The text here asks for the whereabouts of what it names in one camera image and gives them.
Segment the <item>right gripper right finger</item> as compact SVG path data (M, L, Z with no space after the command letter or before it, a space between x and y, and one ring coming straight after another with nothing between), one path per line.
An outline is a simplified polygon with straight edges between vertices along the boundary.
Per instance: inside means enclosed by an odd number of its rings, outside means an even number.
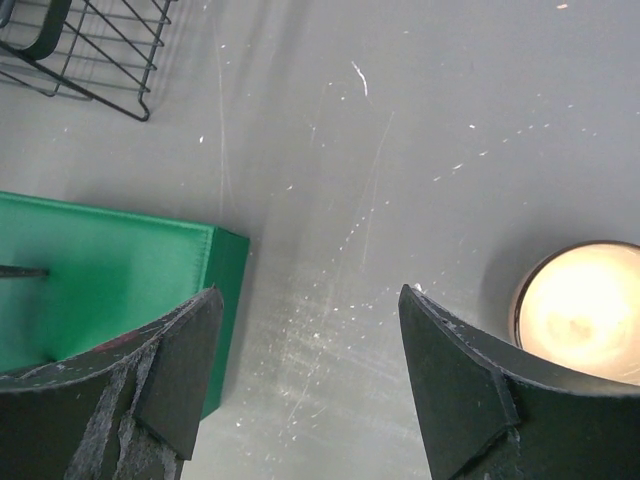
M638 387L529 354L409 285L398 309L432 478L638 478Z

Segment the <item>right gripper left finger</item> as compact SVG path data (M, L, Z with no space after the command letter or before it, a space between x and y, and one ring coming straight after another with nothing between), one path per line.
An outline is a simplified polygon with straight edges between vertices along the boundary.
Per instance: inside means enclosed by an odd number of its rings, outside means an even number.
M84 353L2 374L2 478L179 478L222 320L212 287Z

